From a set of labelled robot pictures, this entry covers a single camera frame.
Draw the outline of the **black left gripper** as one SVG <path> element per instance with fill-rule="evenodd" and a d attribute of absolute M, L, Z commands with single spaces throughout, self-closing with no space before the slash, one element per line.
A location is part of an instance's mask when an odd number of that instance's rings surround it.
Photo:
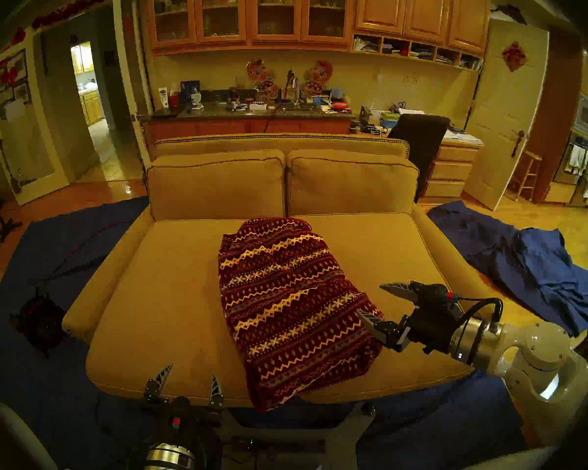
<path fill-rule="evenodd" d="M 145 386 L 145 401 L 157 415 L 149 449 L 166 444 L 187 450 L 222 450 L 223 442 L 216 429 L 223 423 L 224 394 L 216 374 L 211 376 L 208 404 L 192 405 L 187 398 L 171 400 L 162 396 L 172 367 L 172 364 L 166 365 Z"/>

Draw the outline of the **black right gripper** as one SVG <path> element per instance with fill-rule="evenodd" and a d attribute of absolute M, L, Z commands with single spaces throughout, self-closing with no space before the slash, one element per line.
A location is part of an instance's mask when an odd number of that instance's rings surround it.
<path fill-rule="evenodd" d="M 395 322 L 358 309 L 356 313 L 362 326 L 374 338 L 397 353 L 403 352 L 411 342 L 424 345 L 423 352 L 426 354 L 432 351 L 450 353 L 453 334 L 463 316 L 456 301 L 443 300 L 439 304 L 423 305 L 410 284 L 384 283 L 379 288 L 411 302 L 414 310 L 411 315 L 403 315 L 400 322 Z"/>

